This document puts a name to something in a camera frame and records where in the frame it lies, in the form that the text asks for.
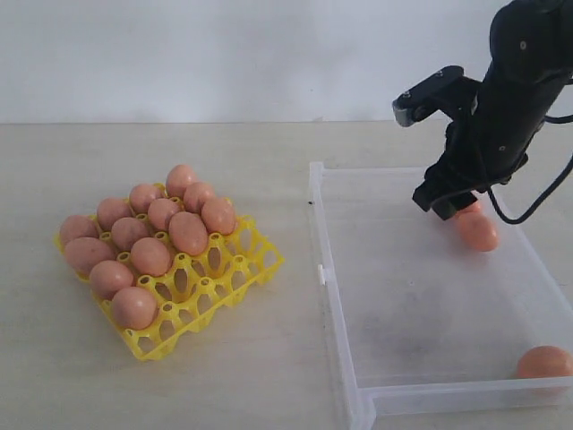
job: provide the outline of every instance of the beige table surface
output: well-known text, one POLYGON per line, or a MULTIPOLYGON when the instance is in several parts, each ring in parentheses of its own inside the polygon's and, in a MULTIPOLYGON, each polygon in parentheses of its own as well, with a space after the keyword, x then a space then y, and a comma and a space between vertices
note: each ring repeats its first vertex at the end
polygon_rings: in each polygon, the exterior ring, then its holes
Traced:
MULTIPOLYGON (((0 126, 0 428, 156 430, 344 428, 329 367, 328 307, 312 259, 308 167, 425 166, 445 123, 0 126), (286 263, 267 286, 139 363, 64 266, 52 235, 69 214, 162 181, 178 163, 258 220, 286 263)), ((504 194, 523 211, 573 149, 547 126, 504 194)), ((524 229, 573 298, 569 180, 524 229)), ((380 429, 570 429, 567 409, 392 417, 380 429)))

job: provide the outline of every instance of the brown egg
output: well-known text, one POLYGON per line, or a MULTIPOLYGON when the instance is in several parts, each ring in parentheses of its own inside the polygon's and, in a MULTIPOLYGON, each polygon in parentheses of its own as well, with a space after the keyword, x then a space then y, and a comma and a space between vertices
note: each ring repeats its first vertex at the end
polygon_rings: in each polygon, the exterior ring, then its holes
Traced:
POLYGON ((152 184, 136 185, 129 194, 129 203, 135 213, 147 213, 151 202, 165 197, 163 192, 152 184))
POLYGON ((542 346, 529 349, 517 363, 518 379, 560 376, 573 376, 573 357, 561 348, 542 346))
POLYGON ((183 199, 185 190, 189 185, 197 180, 197 175, 193 169, 185 164, 179 164, 171 169, 167 175, 165 188, 169 197, 179 197, 183 199))
POLYGON ((157 309, 155 297, 139 287, 122 288, 111 301, 112 317, 117 325, 125 329, 148 328, 155 320, 157 309))
POLYGON ((68 245, 78 237, 98 238, 98 228, 90 217, 84 215, 71 215, 64 220, 60 227, 60 244, 68 245))
POLYGON ((131 250, 135 242, 149 236, 145 223, 136 218, 118 219, 111 228, 111 240, 120 251, 131 250))
POLYGON ((222 197, 207 200, 201 209, 201 218, 209 233, 218 232, 225 236, 235 231, 235 209, 222 197))
POLYGON ((157 199, 151 202, 147 216, 151 225, 159 231, 167 231, 169 221, 181 211, 181 206, 169 199, 157 199))
POLYGON ((192 213, 201 213, 203 204, 208 199, 217 197, 215 190, 204 182, 195 182, 187 187, 183 196, 185 210, 192 213))
POLYGON ((477 202, 474 202, 472 204, 470 204, 468 207, 466 207, 465 209, 462 209, 461 211, 458 211, 456 213, 456 215, 454 215, 454 217, 459 217, 461 214, 463 213, 468 213, 468 212, 476 212, 476 213, 481 213, 482 212, 482 203, 478 200, 477 202))
POLYGON ((111 300, 117 291, 133 285, 133 273, 120 262, 99 262, 90 272, 90 284, 94 293, 111 300))
POLYGON ((155 237, 144 237, 133 245, 132 264, 141 274, 163 276, 171 268, 172 258, 169 250, 155 237))
POLYGON ((97 211, 99 226, 104 231, 109 231, 118 219, 131 217, 132 215, 129 204, 122 199, 113 197, 103 200, 99 204, 97 211))
POLYGON ((480 212, 466 212, 454 218, 461 239, 470 248, 488 253, 499 245, 495 224, 480 212))
POLYGON ((189 212, 173 216, 169 223, 169 238, 175 248, 191 256, 201 254, 209 244, 209 234, 201 217, 189 212))
POLYGON ((64 248, 64 258, 75 271, 89 275, 91 269, 105 260, 114 260, 115 253, 105 242, 94 237, 78 237, 64 248))

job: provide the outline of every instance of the yellow plastic egg carton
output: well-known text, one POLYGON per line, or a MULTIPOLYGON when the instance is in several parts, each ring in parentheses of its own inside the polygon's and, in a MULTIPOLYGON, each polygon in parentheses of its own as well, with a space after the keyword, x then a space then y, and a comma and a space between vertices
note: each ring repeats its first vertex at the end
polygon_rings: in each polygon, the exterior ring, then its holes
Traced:
MULTIPOLYGON (((162 184, 156 186, 165 189, 162 184)), ((140 214, 136 218, 147 222, 147 215, 140 214)), ((100 239, 111 243, 109 232, 100 232, 100 239)), ((284 262, 278 249, 257 230, 255 220, 249 216, 238 217, 237 228, 231 235, 212 233, 205 252, 195 257, 176 253, 167 232, 160 231, 154 237, 175 257, 164 276, 141 275, 137 279, 136 285, 147 289, 158 301, 158 314, 148 328, 136 331, 119 327, 111 315, 111 302, 92 293, 99 308, 140 361, 160 360, 170 354, 182 334, 206 328, 221 306, 233 307, 240 303, 251 285, 271 280, 284 262)), ((58 235, 55 244, 62 252, 58 235)), ((136 272, 129 252, 120 253, 117 260, 136 272)), ((83 282, 89 281, 79 273, 76 275, 83 282)))

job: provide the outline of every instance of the transparent plastic bin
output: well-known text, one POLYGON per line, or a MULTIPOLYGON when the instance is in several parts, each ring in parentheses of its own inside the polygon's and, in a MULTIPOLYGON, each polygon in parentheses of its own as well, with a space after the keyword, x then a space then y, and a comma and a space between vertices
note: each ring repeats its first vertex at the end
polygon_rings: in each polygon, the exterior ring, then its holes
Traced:
POLYGON ((420 168, 311 164, 349 427, 370 429, 385 415, 570 404, 573 377, 512 379, 530 348, 573 352, 571 306, 522 230, 497 221, 482 199, 500 247, 466 249, 450 221, 412 201, 422 179, 420 168))

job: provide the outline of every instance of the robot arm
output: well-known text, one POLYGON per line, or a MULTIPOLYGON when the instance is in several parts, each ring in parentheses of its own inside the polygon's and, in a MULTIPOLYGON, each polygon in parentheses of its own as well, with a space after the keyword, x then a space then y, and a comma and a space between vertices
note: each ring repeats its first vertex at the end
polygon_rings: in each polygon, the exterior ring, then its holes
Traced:
POLYGON ((492 21, 490 51, 482 82, 448 66, 393 102, 404 127, 438 110, 452 120, 443 154, 413 197, 422 210, 432 209, 442 219, 475 202, 473 192, 488 193, 498 210, 492 185, 506 185, 527 163, 534 135, 546 121, 556 122, 546 114, 573 75, 573 0, 507 4, 492 21))

